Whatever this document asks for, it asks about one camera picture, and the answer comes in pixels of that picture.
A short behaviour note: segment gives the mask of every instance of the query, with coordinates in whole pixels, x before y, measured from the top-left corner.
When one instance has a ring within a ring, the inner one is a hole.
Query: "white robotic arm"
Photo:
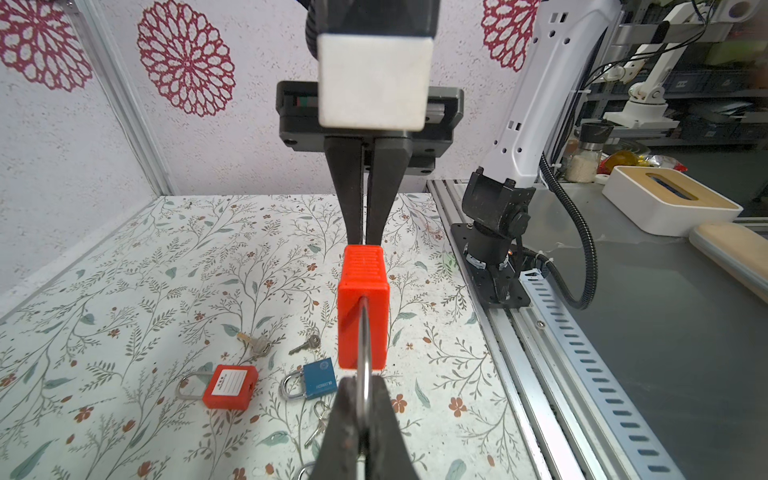
[[[518,278],[525,255],[522,236],[531,219],[528,204],[536,190],[532,186],[541,155],[569,92],[574,86],[578,88],[594,46],[620,11],[618,0],[585,0],[577,4],[548,0],[538,6],[528,60],[507,121],[481,167],[471,175],[462,198],[462,210],[472,218],[472,228],[454,226],[463,229],[460,237],[466,242],[462,245],[462,261],[468,265],[472,281],[476,286],[493,285],[494,293],[488,297],[491,302],[508,308],[530,304]],[[558,188],[554,179],[549,183],[550,188]],[[565,294],[568,303],[579,309],[589,305],[597,286],[594,242],[583,227],[578,226],[587,238],[584,292],[579,300]],[[452,232],[456,238],[459,230]],[[517,252],[514,266],[508,254],[513,240]]]
[[[699,4],[698,8],[702,16],[709,15],[710,7],[704,3]],[[677,5],[664,20],[672,25],[701,23],[699,15],[694,10],[694,5],[689,2]],[[640,46],[634,56],[640,57],[639,59],[629,61],[624,67],[612,68],[611,70],[614,71],[606,72],[604,77],[610,77],[612,74],[617,73],[622,74],[621,70],[623,70],[621,81],[625,84],[629,83],[645,65],[644,55],[659,51],[663,45],[645,44]],[[609,112],[603,117],[606,120],[629,128],[675,128],[679,122],[664,117],[664,112],[667,110],[667,102],[664,100],[664,87],[662,85],[685,52],[686,47],[675,48],[678,45],[680,44],[668,44],[667,51],[659,56],[648,78],[630,87],[630,99],[625,104],[624,110]]]

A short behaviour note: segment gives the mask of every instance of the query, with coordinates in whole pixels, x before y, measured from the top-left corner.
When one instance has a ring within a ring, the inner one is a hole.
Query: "yellow object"
[[[733,61],[757,60],[765,51],[768,41],[736,40],[712,45],[705,65],[722,65]]]
[[[629,150],[619,150],[615,154],[608,157],[603,165],[606,170],[606,174],[611,174],[614,171],[614,167],[617,165],[627,165],[628,167],[642,167],[641,159],[637,155],[633,154]]]

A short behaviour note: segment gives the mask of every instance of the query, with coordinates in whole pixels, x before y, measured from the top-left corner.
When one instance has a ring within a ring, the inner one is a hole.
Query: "white label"
[[[238,396],[246,373],[245,370],[222,370],[211,395]]]

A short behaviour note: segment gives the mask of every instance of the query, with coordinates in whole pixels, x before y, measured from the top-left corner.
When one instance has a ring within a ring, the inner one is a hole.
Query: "red floral medallion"
[[[485,0],[483,43],[503,68],[520,71],[541,0]]]
[[[205,15],[174,0],[144,10],[137,45],[160,95],[188,114],[215,115],[232,99],[230,48]]]
[[[67,16],[42,0],[0,0],[0,59],[51,90],[72,91],[93,77]]]

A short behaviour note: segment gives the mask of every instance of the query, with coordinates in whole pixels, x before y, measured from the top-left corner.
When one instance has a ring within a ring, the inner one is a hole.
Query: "table surface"
[[[292,478],[317,419],[277,386],[336,358],[343,225],[332,195],[153,202],[0,320],[0,476]],[[384,238],[382,376],[416,471],[535,478],[432,198],[399,196]],[[272,350],[250,359],[238,331]],[[310,333],[321,347],[288,356]],[[180,376],[218,364],[258,368],[247,411],[175,398]]]
[[[768,305],[686,239],[638,229],[597,184],[565,184],[597,242],[594,302],[571,310],[690,479],[768,471]],[[571,291],[584,284],[576,229],[554,194],[531,202],[525,243]]]

